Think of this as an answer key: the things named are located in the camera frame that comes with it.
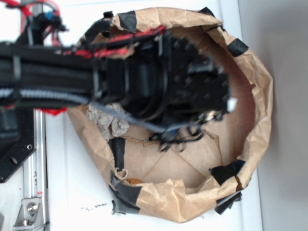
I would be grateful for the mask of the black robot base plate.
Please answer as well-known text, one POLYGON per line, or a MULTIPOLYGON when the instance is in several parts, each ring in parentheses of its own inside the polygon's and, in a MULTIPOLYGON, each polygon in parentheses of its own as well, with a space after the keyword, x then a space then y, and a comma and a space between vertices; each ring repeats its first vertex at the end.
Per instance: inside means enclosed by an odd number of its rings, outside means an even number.
POLYGON ((35 151, 34 110, 17 108, 0 114, 0 182, 8 179, 35 151))

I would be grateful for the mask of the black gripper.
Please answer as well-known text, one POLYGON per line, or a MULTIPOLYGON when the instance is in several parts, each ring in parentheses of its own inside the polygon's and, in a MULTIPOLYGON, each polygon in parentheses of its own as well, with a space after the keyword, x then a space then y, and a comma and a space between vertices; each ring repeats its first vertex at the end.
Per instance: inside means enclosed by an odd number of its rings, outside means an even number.
POLYGON ((166 113, 181 120, 211 120, 233 113, 230 78, 207 53, 187 38, 171 37, 171 69, 166 113))

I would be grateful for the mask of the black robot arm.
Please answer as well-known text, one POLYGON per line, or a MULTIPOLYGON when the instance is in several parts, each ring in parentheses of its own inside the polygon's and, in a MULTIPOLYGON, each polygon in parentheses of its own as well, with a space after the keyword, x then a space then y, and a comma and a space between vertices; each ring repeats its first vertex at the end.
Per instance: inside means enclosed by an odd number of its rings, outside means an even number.
POLYGON ((237 103, 222 67, 163 27, 80 47, 2 43, 0 87, 12 89, 1 97, 2 105, 53 109, 80 104, 21 95, 22 89, 50 90, 84 96, 87 103, 118 103, 141 120, 220 117, 237 103))

